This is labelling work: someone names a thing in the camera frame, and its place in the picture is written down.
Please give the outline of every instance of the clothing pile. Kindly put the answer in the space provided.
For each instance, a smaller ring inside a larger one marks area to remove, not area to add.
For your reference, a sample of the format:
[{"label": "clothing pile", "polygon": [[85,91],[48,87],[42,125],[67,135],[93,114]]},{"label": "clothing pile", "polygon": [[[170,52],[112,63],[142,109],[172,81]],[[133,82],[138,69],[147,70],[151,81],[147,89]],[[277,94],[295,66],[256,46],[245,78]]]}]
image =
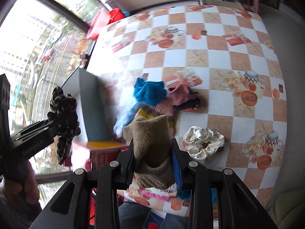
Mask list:
[{"label": "clothing pile", "polygon": [[123,128],[127,144],[133,139],[135,178],[138,186],[167,189],[175,183],[171,161],[171,136],[166,115],[136,117]]},{"label": "clothing pile", "polygon": [[200,106],[198,93],[183,83],[166,90],[163,82],[138,78],[134,97],[137,103],[120,115],[114,131],[118,137],[123,131],[127,144],[133,139],[138,186],[167,189],[175,183],[170,154],[175,117]]},{"label": "clothing pile", "polygon": [[164,83],[136,80],[134,97],[137,103],[118,118],[114,131],[122,136],[122,128],[129,125],[138,116],[152,119],[167,115],[170,135],[175,135],[175,118],[178,111],[191,112],[200,106],[198,92],[193,92],[186,84],[179,83],[175,88],[164,89]]}]

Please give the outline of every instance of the yellow fabric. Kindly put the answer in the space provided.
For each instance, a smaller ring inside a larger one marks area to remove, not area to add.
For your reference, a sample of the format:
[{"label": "yellow fabric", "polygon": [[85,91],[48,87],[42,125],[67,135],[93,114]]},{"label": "yellow fabric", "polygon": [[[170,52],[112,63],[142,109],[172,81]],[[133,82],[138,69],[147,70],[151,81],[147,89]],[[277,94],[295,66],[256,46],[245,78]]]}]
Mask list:
[{"label": "yellow fabric", "polygon": [[[154,115],[148,113],[147,111],[145,111],[144,109],[140,108],[139,111],[138,111],[138,114],[142,117],[144,117],[145,119],[149,120],[149,119],[152,119],[152,118],[155,118]],[[175,126],[175,123],[174,121],[169,121],[168,122],[168,127],[169,128],[174,128]]]},{"label": "yellow fabric", "polygon": [[87,145],[90,145],[94,148],[108,148],[108,147],[118,147],[122,144],[113,141],[89,141]]}]

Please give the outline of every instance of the window frame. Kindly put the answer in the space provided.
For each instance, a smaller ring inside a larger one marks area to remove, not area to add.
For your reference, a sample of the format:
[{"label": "window frame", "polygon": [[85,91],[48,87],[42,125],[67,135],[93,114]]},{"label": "window frame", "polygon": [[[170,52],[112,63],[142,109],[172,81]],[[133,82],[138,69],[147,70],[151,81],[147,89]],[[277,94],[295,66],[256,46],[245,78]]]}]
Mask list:
[{"label": "window frame", "polygon": [[[10,10],[12,9],[12,7],[16,1],[17,0],[0,0],[0,26],[2,25],[3,21],[5,20],[6,16],[10,12]],[[66,9],[64,6],[60,5],[56,1],[54,1],[54,0],[38,0],[38,1],[41,2],[42,4],[48,6],[54,12],[60,14],[67,20],[69,20],[71,23],[73,23],[76,27],[78,27],[85,33],[88,32],[89,24],[84,22],[82,19],[77,17],[75,14],[73,14],[71,11],[69,11],[68,9]],[[110,8],[110,7],[108,6],[108,4],[105,3],[105,1],[102,1],[102,0],[98,0],[98,1],[100,1],[102,6],[107,11],[109,11],[108,8]],[[86,53],[87,62],[86,62],[85,69],[88,66],[88,63],[89,63],[89,60],[91,57],[91,53],[93,51],[95,43],[96,43],[96,41],[92,40],[91,45],[89,46],[89,49]],[[58,181],[63,181],[63,180],[68,179],[68,177],[70,176],[71,173],[72,173],[72,170],[70,169],[70,171],[60,172],[60,173],[51,173],[51,174],[42,174],[42,175],[38,174],[38,175],[35,175],[35,179],[37,180],[38,184],[52,183],[52,182],[58,182]]]}]

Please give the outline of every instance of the white polka dot scrunchie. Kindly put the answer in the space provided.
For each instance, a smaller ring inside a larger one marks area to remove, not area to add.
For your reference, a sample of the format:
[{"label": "white polka dot scrunchie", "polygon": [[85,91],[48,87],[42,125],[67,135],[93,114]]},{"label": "white polka dot scrunchie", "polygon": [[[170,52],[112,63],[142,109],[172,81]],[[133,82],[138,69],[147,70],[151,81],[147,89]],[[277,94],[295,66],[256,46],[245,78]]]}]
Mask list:
[{"label": "white polka dot scrunchie", "polygon": [[185,150],[191,158],[204,164],[212,159],[219,147],[224,146],[225,137],[214,129],[192,126],[184,135],[183,141],[188,144]]}]

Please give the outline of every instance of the leopard print scrunchie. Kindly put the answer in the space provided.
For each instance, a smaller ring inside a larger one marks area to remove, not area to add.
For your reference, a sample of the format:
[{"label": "leopard print scrunchie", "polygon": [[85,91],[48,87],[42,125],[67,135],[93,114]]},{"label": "leopard print scrunchie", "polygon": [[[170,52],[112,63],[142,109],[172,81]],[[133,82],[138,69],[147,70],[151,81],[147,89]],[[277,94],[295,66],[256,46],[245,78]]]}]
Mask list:
[{"label": "leopard print scrunchie", "polygon": [[[71,112],[75,112],[77,107],[77,101],[70,94],[65,96],[61,87],[55,87],[52,94],[52,100],[50,102],[51,112],[48,112],[48,120],[54,120]],[[71,144],[74,136],[80,134],[79,121],[76,124],[69,126],[66,131],[58,133],[57,140],[57,159],[60,165],[68,157],[71,149]]]}]

